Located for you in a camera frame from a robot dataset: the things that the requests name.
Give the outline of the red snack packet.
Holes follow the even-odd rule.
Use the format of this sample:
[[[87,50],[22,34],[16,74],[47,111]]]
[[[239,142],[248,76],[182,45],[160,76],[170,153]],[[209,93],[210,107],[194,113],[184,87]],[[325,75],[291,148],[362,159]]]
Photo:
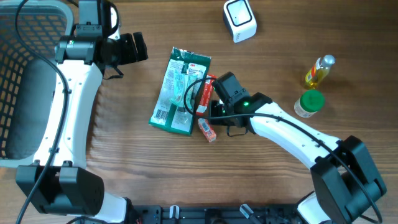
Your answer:
[[[199,115],[199,116],[203,116],[205,114],[205,111],[208,108],[209,102],[211,100],[211,94],[213,91],[212,83],[214,82],[214,80],[216,78],[216,76],[212,75],[212,74],[208,74],[206,77],[210,78],[210,79],[205,81],[203,94],[201,96],[200,103],[199,103],[198,108],[195,113],[196,115]]]

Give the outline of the green 3M gloves package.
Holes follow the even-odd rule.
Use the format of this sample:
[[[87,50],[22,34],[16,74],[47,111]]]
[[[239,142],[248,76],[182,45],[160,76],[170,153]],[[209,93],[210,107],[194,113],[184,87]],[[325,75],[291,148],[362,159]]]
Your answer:
[[[211,63],[211,57],[196,54],[174,47],[170,54],[169,62],[165,71],[164,79],[160,89],[159,97],[155,105],[149,124],[171,133],[190,135],[193,127],[193,116],[185,107],[177,107],[170,102],[174,93],[174,71],[194,74],[197,83],[192,86],[193,93],[190,102],[195,104],[195,97],[203,85],[203,78],[207,75]]]

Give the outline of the green lid white jar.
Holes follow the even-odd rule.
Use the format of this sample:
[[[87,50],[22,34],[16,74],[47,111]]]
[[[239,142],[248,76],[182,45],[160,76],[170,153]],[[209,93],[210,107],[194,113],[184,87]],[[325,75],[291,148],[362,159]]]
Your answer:
[[[318,90],[306,91],[294,104],[294,110],[302,118],[309,118],[320,111],[325,104],[323,94]]]

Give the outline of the yellow liquid bottle silver cap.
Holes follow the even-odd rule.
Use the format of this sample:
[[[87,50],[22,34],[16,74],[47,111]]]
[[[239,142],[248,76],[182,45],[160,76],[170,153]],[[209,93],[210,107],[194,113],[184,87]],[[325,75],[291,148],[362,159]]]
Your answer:
[[[319,84],[329,74],[334,64],[335,58],[332,55],[325,55],[318,58],[304,77],[304,87],[308,90],[318,88]]]

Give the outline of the pink tissue pack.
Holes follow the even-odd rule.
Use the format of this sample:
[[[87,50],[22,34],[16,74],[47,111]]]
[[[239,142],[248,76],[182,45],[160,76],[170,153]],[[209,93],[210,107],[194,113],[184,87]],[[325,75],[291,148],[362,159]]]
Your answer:
[[[214,129],[210,126],[210,123],[207,119],[199,118],[198,126],[201,129],[202,133],[208,140],[208,142],[213,142],[216,140],[216,133]]]

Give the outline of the light teal small packet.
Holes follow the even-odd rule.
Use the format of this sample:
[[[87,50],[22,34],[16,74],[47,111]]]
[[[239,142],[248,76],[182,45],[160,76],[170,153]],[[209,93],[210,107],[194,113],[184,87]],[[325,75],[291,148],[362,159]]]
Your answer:
[[[191,110],[192,104],[190,102],[190,97],[192,96],[193,88],[189,89],[186,96],[186,100],[184,100],[184,95],[187,88],[196,80],[197,77],[194,74],[181,73],[175,70],[174,79],[173,79],[174,93],[170,99],[170,102],[175,106],[181,108],[184,108],[185,107],[184,103],[186,103],[188,109]]]

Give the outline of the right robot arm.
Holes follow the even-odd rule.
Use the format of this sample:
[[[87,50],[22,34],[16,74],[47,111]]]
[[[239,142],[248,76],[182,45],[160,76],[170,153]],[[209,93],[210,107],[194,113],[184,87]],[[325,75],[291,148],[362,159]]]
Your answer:
[[[211,84],[221,100],[211,120],[273,141],[310,170],[314,190],[296,208],[303,221],[353,223],[372,208],[375,223],[382,223],[376,202],[387,188],[362,140],[340,140],[307,126],[268,96],[250,95],[231,72]]]

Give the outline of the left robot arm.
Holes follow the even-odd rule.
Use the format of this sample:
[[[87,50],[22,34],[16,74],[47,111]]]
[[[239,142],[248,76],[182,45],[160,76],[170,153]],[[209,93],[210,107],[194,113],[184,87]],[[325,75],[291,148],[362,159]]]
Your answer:
[[[62,36],[49,63],[57,83],[44,137],[30,165],[17,168],[16,182],[40,213],[70,215],[74,221],[141,223],[128,198],[104,189],[86,169],[86,137],[94,99],[107,68],[148,58],[140,32],[119,33],[119,12],[111,1],[80,1],[80,21]]]

